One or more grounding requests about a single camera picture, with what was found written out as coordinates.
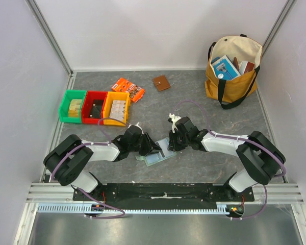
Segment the white magnetic stripe card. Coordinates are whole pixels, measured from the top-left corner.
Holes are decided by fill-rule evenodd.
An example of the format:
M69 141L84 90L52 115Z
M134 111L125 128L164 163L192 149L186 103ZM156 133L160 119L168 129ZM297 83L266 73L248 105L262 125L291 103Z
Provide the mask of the white magnetic stripe card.
M159 152L159 154L161 155L160 158L161 159L167 159L170 157L173 157L175 152L169 150L169 138L166 137L164 139L158 140L156 142L156 144L161 148L161 151Z

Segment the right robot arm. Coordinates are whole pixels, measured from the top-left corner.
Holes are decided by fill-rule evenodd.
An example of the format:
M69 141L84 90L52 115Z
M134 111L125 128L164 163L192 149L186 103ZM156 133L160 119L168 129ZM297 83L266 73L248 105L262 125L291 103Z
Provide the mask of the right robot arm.
M219 152L238 157L244 169L233 174L223 188L224 197L235 201L244 190L256 184L267 185L278 171L284 175L285 157L259 131L249 135L220 134L208 129L199 130L190 118L169 114L169 150L180 152L186 147L202 152Z

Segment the green card holder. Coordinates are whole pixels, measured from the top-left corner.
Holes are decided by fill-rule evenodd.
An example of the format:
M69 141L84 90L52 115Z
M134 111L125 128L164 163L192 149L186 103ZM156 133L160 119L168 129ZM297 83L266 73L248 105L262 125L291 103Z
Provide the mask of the green card holder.
M159 152L158 153L155 153L155 154L149 154L149 155L147 155L147 156L136 156L136 159L137 160L139 160L139 161L144 161L145 162L145 164L146 164L146 166L147 167L149 167L149 166L152 166L152 165L154 165L154 164L157 164L157 163L159 163L159 162L162 162L162 161L164 161L164 160L167 160L167 159L169 159L169 158L167 158L167 159L161 159L160 158L160 154L159 154Z

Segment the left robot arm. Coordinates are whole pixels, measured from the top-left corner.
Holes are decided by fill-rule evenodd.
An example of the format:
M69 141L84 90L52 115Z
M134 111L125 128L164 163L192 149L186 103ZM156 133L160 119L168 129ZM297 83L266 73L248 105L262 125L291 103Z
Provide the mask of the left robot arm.
M43 164L50 171L52 180L57 180L62 186L82 189L86 197L95 201L101 197L102 188L93 174L84 171L87 163L118 162L132 152L146 157L161 151L148 133L138 125L131 125L124 134L107 142L82 140L71 134L44 158Z

